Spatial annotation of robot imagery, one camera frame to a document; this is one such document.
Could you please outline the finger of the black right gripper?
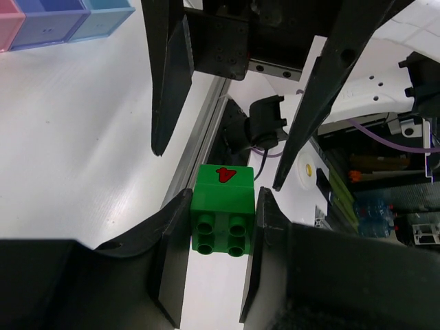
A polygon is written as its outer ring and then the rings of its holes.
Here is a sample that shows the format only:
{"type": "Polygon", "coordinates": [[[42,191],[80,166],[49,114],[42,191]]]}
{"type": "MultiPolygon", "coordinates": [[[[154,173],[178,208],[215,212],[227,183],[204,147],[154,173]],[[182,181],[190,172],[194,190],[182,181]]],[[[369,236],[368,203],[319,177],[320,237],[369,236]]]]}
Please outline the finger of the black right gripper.
{"type": "Polygon", "coordinates": [[[374,32],[411,1],[343,1],[298,105],[272,188],[280,191],[301,148],[329,116],[344,83],[374,32]]]}
{"type": "Polygon", "coordinates": [[[182,1],[145,0],[141,4],[153,84],[151,148],[161,156],[192,85],[192,45],[182,1]]]}

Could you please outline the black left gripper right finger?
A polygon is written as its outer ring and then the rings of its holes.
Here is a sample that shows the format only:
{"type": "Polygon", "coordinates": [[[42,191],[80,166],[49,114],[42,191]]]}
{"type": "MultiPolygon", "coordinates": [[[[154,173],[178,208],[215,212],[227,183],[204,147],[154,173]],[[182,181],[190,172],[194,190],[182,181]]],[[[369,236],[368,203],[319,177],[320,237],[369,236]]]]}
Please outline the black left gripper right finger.
{"type": "Polygon", "coordinates": [[[272,323],[285,306],[289,224],[272,191],[262,187],[247,261],[241,323],[272,323]]]}

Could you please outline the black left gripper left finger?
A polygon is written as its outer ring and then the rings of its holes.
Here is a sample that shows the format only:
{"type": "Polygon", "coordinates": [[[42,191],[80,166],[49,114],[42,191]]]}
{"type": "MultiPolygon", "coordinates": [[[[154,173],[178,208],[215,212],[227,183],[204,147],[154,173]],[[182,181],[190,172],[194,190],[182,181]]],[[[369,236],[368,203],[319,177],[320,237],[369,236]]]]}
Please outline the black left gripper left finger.
{"type": "Polygon", "coordinates": [[[183,189],[159,212],[98,246],[99,253],[124,260],[153,252],[147,292],[174,327],[182,319],[192,197],[191,189],[183,189]]]}

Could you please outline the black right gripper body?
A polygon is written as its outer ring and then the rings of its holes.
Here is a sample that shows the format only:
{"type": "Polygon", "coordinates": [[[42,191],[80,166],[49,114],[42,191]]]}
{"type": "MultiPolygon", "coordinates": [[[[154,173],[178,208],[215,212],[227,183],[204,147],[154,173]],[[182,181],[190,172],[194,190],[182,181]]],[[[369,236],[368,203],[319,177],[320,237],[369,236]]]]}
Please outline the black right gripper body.
{"type": "Polygon", "coordinates": [[[328,36],[341,1],[203,1],[186,8],[195,70],[232,80],[248,71],[300,80],[316,36],[328,36]]]}

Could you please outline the green 2x2 lego cube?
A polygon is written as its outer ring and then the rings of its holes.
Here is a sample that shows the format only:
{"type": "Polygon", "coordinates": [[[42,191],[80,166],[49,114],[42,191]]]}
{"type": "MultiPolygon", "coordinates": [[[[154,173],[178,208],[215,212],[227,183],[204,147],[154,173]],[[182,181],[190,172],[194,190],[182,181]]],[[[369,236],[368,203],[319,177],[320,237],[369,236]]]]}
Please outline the green 2x2 lego cube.
{"type": "Polygon", "coordinates": [[[192,249],[202,255],[250,253],[255,217],[254,169],[202,164],[190,205],[192,249]]]}

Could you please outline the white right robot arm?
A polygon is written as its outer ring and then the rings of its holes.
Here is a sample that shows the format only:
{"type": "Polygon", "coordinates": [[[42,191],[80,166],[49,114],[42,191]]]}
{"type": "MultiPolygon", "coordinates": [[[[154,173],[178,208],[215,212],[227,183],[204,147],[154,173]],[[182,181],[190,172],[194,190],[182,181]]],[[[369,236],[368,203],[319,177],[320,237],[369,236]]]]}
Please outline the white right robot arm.
{"type": "Polygon", "coordinates": [[[415,43],[438,42],[437,1],[143,1],[153,82],[151,148],[163,155],[192,77],[203,72],[243,80],[254,70],[301,76],[317,36],[326,41],[294,112],[273,187],[280,190],[301,148],[321,124],[376,113],[439,116],[439,55],[415,43]],[[349,81],[369,40],[403,41],[413,53],[385,74],[349,81]]]}

